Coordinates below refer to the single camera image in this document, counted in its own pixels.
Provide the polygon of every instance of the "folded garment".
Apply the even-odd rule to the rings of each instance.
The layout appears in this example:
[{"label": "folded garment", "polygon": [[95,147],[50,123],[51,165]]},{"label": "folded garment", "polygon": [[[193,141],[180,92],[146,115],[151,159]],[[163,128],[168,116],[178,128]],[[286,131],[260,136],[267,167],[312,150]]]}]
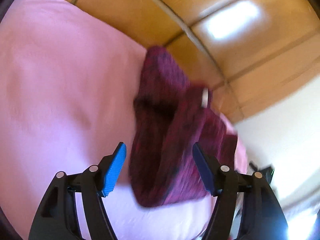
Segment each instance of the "folded garment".
[{"label": "folded garment", "polygon": [[[234,168],[238,137],[227,134],[220,115],[202,107],[202,84],[191,84],[165,48],[147,52],[134,101],[136,135],[129,175],[138,203],[156,207],[208,195],[192,146]],[[209,91],[208,106],[212,93]]]}]

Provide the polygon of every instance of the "blue gripper pad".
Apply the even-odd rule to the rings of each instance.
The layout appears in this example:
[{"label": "blue gripper pad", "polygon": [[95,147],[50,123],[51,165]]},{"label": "blue gripper pad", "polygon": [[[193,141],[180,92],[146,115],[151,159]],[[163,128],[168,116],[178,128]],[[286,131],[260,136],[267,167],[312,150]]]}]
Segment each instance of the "blue gripper pad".
[{"label": "blue gripper pad", "polygon": [[206,191],[209,191],[212,196],[215,195],[214,175],[210,170],[204,153],[200,149],[198,143],[195,143],[192,147],[192,156],[198,168],[200,177],[204,184]]},{"label": "blue gripper pad", "polygon": [[102,194],[104,197],[108,196],[109,193],[114,190],[126,156],[127,147],[121,142],[118,144],[116,150],[112,154],[113,159],[108,171],[105,174],[104,185],[102,188]]}]

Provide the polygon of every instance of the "white wall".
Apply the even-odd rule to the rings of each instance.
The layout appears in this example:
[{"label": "white wall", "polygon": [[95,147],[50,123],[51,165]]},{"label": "white wall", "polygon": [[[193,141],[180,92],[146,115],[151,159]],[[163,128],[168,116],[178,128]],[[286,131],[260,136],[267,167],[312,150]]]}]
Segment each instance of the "white wall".
[{"label": "white wall", "polygon": [[[320,172],[320,76],[236,128],[249,159],[275,167],[272,186],[282,206],[320,184],[320,176],[314,175]],[[290,194],[302,183],[303,190],[292,198]]]}]

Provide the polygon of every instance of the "maroon cloth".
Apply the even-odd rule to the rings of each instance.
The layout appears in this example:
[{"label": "maroon cloth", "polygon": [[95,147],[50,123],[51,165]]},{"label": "maroon cloth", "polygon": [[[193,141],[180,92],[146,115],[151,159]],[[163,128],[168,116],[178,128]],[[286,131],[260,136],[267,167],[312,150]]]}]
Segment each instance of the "maroon cloth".
[{"label": "maroon cloth", "polygon": [[148,50],[134,101],[137,132],[129,165],[140,205],[155,207],[208,195],[192,157],[198,141],[221,165],[234,168],[237,136],[227,135],[220,117],[201,107],[204,88],[190,83],[165,48]]}]

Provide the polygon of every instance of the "pink sheet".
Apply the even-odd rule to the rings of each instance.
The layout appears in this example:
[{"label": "pink sheet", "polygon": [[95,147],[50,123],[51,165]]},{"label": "pink sheet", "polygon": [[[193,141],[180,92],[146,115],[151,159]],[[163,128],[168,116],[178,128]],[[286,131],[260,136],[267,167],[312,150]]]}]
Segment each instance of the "pink sheet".
[{"label": "pink sheet", "polygon": [[[210,196],[154,209],[133,196],[132,102],[145,53],[64,0],[15,0],[10,7],[0,24],[0,206],[23,239],[55,173],[82,172],[119,141],[127,160],[104,199],[119,240],[192,239],[208,222]],[[79,197],[80,227],[90,239]]]}]

